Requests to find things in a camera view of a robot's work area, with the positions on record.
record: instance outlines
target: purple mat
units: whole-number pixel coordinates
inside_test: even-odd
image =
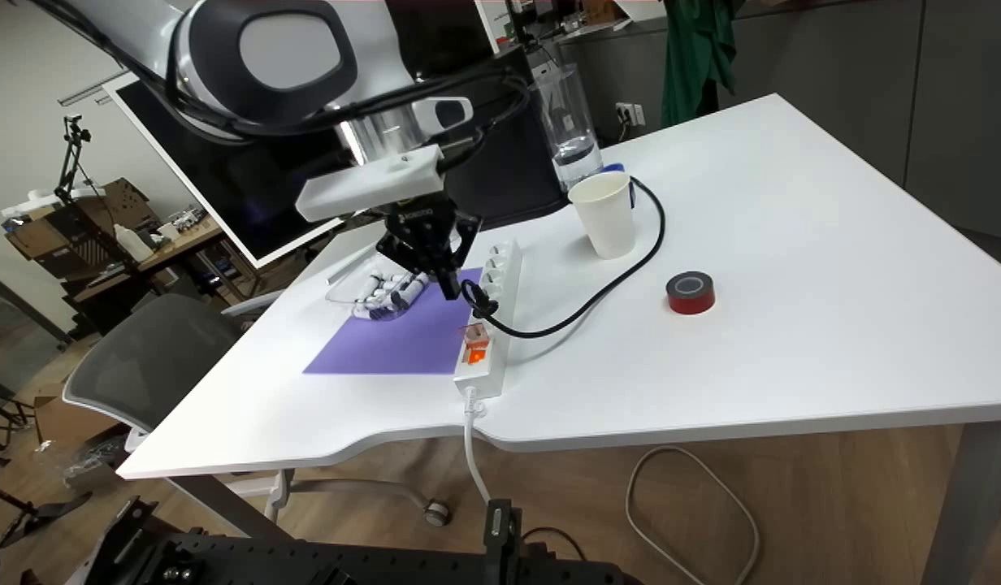
[[[430,284],[402,316],[349,319],[305,375],[456,375],[463,325],[468,304]]]

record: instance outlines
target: monitor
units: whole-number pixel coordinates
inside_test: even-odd
[[[254,265],[337,227],[337,221],[308,225],[295,211],[305,180],[350,167],[350,151],[333,132],[232,146],[190,132],[133,73],[103,84],[103,91]]]

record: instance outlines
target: white cup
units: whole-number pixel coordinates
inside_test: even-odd
[[[630,174],[587,174],[568,189],[568,202],[598,257],[623,257],[632,248]]]

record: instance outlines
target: white wall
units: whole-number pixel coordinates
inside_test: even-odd
[[[119,68],[103,52],[91,50],[41,10],[25,0],[20,5],[0,0],[0,209],[21,202],[30,189],[56,186],[65,151],[65,115],[80,115],[83,127],[94,132],[80,160],[94,183],[109,183],[118,174],[131,180],[150,195],[163,216],[194,206],[109,99],[74,103],[70,110],[57,106],[57,97],[115,72]],[[38,262],[21,259],[17,248],[7,242],[3,227],[0,279],[56,325],[70,328],[60,286]]]

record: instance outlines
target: power strip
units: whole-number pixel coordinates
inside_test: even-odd
[[[498,302],[498,323],[514,319],[514,298],[519,288],[519,250],[514,241],[494,242],[485,253],[476,286]],[[503,387],[503,359],[506,359],[506,336],[498,332],[492,323],[468,316],[456,383],[458,392],[471,392],[476,400],[499,396]]]

